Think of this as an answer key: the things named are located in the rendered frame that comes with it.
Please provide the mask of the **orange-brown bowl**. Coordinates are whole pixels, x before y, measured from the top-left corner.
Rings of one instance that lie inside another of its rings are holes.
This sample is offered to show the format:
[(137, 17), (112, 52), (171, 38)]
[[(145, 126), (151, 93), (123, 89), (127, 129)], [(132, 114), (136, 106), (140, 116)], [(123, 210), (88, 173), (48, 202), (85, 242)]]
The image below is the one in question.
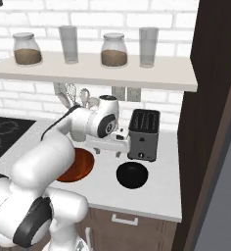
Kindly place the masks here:
[(60, 182), (75, 182), (89, 175), (94, 166), (94, 157), (91, 152), (83, 149), (75, 149), (75, 160), (69, 169), (57, 178)]

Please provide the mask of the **clear drinking glass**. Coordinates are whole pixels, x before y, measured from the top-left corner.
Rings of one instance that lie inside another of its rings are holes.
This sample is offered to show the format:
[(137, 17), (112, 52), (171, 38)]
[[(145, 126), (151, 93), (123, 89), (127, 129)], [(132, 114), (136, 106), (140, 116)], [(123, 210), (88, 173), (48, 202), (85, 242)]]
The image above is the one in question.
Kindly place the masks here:
[(152, 68), (155, 63), (159, 29), (157, 27), (139, 28), (140, 66)]
[(77, 27), (73, 25), (62, 25), (59, 27), (65, 62), (76, 64), (78, 62)]

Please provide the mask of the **dark brown tall cabinet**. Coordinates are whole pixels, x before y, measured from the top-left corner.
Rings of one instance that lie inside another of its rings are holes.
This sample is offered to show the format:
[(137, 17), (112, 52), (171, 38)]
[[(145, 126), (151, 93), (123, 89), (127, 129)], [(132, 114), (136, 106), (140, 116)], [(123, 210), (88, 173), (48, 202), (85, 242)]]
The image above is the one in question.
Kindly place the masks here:
[(200, 0), (190, 60), (198, 89), (184, 93), (177, 131), (182, 222), (172, 251), (192, 251), (231, 119), (231, 0)]

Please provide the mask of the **black hob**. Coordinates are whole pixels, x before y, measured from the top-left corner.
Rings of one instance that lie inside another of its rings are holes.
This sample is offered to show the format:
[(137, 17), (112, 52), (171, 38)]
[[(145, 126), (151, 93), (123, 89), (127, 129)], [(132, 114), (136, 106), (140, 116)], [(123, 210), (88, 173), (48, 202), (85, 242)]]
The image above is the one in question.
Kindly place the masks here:
[(0, 117), (0, 158), (33, 124), (32, 120)]

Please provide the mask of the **utensils in pot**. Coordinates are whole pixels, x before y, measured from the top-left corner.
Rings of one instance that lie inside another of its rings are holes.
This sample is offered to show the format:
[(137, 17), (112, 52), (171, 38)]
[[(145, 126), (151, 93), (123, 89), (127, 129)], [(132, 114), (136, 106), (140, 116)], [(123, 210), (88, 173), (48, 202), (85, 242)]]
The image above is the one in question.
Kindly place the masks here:
[(57, 97), (66, 108), (69, 109), (74, 105), (80, 105), (81, 107), (88, 109), (99, 106), (99, 99), (91, 97), (87, 88), (77, 90), (73, 83), (65, 83), (65, 85), (67, 94), (60, 93)]

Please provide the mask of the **white wall socket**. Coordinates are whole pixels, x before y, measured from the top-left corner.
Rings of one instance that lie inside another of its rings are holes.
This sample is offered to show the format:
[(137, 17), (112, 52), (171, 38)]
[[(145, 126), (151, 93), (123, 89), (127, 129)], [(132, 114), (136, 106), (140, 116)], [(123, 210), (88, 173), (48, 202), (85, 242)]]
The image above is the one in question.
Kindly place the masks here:
[(54, 90), (56, 95), (59, 95), (60, 93), (67, 94), (66, 85), (64, 83), (55, 82)]
[(141, 89), (128, 87), (127, 88), (127, 100), (129, 102), (140, 102), (141, 101)]
[(116, 97), (119, 101), (125, 100), (125, 88), (119, 86), (112, 87), (112, 95)]

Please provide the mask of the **glass jar with brown contents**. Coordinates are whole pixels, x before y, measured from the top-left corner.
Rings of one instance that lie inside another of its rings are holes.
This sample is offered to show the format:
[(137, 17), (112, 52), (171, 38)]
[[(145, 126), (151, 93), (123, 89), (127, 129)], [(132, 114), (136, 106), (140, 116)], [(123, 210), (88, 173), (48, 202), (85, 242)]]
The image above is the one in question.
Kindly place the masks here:
[(38, 65), (42, 62), (41, 50), (32, 32), (19, 32), (14, 37), (15, 61), (21, 66)]
[(104, 34), (101, 64), (110, 68), (119, 68), (127, 64), (127, 49), (123, 33), (110, 32)]

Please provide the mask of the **brown cupboard door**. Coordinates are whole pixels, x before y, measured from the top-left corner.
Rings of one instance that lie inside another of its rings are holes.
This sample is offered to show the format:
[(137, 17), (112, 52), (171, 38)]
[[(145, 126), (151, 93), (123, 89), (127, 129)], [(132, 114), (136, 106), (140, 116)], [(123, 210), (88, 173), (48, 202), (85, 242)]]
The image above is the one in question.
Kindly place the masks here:
[(91, 233), (90, 233), (91, 246), (92, 246), (93, 251), (95, 251), (92, 225), (93, 225), (93, 222), (92, 222), (91, 210), (88, 210), (86, 217), (81, 222), (76, 224), (76, 229), (77, 229), (77, 232), (79, 233), (80, 237), (86, 242), (85, 229), (87, 227), (91, 228)]

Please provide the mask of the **brown drawer front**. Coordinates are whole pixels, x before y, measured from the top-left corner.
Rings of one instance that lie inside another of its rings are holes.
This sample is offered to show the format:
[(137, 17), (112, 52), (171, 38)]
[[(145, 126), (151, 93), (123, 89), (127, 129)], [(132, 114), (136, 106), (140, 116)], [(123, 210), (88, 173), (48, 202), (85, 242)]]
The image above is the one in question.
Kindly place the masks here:
[[(112, 222), (112, 214), (120, 219), (138, 218), (138, 226)], [(92, 209), (95, 251), (164, 251), (162, 220)]]

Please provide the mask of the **grey black toaster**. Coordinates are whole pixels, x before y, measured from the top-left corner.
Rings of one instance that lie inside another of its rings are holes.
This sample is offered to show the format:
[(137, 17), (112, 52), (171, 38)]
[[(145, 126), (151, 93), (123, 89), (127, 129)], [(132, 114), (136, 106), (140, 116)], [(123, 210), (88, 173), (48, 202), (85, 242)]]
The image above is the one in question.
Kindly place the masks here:
[(128, 135), (129, 159), (155, 162), (160, 131), (160, 115), (157, 110), (135, 109), (132, 113)]

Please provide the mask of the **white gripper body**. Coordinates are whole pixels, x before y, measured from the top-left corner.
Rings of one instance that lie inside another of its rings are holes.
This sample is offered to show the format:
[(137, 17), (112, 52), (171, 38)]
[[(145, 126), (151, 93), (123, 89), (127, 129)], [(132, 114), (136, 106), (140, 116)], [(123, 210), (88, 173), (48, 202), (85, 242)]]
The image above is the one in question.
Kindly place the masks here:
[(130, 150), (130, 138), (117, 133), (112, 133), (104, 138), (87, 135), (85, 145), (100, 150), (128, 153)]

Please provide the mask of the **white wall shelf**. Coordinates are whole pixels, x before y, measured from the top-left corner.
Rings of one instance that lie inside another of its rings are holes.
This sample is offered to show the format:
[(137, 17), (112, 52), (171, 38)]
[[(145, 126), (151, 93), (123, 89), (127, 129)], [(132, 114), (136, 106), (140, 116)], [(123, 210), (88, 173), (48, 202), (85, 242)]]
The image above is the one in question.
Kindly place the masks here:
[(198, 83), (189, 58), (158, 56), (150, 69), (141, 68), (139, 58), (128, 56), (122, 68), (105, 68), (99, 54), (82, 53), (78, 63), (65, 63), (61, 52), (43, 52), (43, 62), (22, 67), (14, 58), (0, 62), (0, 78), (47, 82), (71, 82), (196, 92)]

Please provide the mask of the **black bowl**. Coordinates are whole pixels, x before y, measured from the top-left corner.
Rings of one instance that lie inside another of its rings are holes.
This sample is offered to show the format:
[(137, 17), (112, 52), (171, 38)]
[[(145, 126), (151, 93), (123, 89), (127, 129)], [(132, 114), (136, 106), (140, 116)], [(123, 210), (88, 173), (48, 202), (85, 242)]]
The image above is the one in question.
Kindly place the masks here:
[(116, 169), (116, 179), (128, 189), (137, 189), (143, 186), (148, 180), (148, 170), (137, 162), (125, 162)]

